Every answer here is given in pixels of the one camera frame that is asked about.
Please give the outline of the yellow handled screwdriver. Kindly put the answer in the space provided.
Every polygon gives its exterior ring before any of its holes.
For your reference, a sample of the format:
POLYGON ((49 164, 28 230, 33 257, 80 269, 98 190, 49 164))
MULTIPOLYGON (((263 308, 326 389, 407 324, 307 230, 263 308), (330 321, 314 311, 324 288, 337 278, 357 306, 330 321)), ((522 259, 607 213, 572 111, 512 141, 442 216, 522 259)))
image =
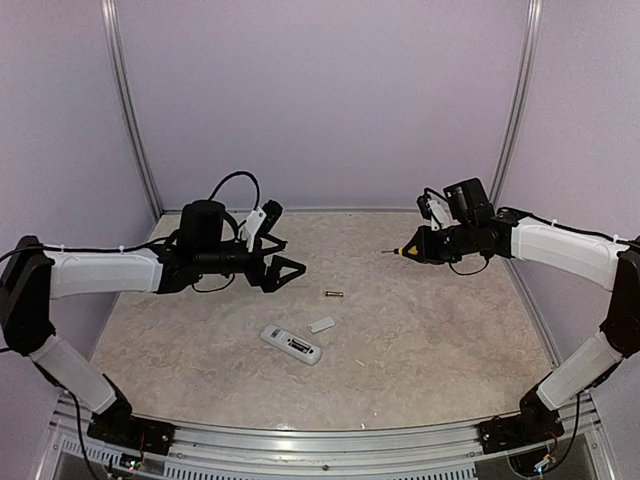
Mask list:
POLYGON ((411 247, 399 247, 392 250, 382 250, 382 254, 393 254, 397 256, 414 258, 419 256, 419 251, 416 246, 411 247))

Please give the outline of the white battery cover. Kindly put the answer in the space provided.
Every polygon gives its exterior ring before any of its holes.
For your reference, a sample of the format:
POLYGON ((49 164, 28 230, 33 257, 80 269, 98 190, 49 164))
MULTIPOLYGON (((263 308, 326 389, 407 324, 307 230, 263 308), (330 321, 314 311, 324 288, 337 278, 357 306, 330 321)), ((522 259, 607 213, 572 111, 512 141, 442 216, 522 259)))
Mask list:
POLYGON ((336 322, 331 317, 325 317, 320 320, 316 320, 308 325, 308 330, 312 334, 318 334, 322 331, 328 330, 336 325, 336 322))

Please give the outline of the white remote control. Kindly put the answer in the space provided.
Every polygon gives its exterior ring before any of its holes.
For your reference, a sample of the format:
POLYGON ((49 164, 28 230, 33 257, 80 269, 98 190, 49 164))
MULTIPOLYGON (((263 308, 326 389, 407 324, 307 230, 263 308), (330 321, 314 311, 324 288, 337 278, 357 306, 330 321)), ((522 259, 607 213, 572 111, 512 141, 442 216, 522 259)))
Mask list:
POLYGON ((317 364, 322 357, 322 349, 319 346, 276 325, 267 325, 261 331, 260 338, 272 347, 309 366, 317 364))

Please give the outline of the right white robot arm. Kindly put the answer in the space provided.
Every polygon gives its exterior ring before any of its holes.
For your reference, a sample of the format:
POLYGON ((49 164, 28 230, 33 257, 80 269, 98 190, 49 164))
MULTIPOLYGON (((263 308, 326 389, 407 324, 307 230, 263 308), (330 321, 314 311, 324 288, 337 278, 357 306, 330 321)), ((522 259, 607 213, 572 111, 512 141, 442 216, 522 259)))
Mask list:
POLYGON ((639 243, 544 220, 530 212, 494 208, 482 182, 471 178, 427 188, 417 205, 425 224, 395 254, 420 264, 454 266, 464 256, 535 262, 589 280, 610 293, 604 321, 567 360, 521 401, 511 433, 535 442, 549 412, 591 388, 639 351, 639 243))

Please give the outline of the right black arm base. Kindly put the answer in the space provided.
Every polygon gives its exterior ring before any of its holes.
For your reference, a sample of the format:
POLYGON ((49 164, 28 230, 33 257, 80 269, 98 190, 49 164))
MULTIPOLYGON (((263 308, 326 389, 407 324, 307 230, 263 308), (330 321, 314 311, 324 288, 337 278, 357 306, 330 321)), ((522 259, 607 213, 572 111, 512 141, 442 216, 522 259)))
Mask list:
POLYGON ((536 388, 519 402, 519 412, 495 416, 477 425, 484 454, 517 449, 561 437, 564 427, 557 409, 549 409, 539 398, 536 388))

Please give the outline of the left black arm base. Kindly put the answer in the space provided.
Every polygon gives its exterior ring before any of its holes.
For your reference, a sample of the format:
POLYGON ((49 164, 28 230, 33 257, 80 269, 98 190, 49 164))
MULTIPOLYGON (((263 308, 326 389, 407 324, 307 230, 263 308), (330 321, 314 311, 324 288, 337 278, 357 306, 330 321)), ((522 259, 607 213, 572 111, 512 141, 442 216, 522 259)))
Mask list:
POLYGON ((104 378, 115 393, 115 401, 104 413, 92 414, 88 436, 119 447, 167 456, 176 426, 135 416, 122 391, 106 375, 104 378))

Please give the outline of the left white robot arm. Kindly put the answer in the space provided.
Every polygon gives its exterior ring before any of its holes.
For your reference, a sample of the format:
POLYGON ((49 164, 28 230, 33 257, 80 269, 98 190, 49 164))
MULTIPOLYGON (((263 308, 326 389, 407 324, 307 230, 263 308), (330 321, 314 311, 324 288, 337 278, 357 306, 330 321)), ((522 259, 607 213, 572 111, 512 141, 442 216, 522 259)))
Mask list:
POLYGON ((237 275, 265 293, 302 276, 304 264, 282 256, 286 241, 271 230, 283 209, 273 200, 237 222, 215 200, 184 206, 168 237, 134 247, 67 248, 20 239, 4 254, 1 330, 7 350, 29 358, 53 382, 74 394, 102 430, 121 445, 140 434, 137 418, 119 389, 56 333, 50 304, 102 293, 175 294, 207 275, 237 275))

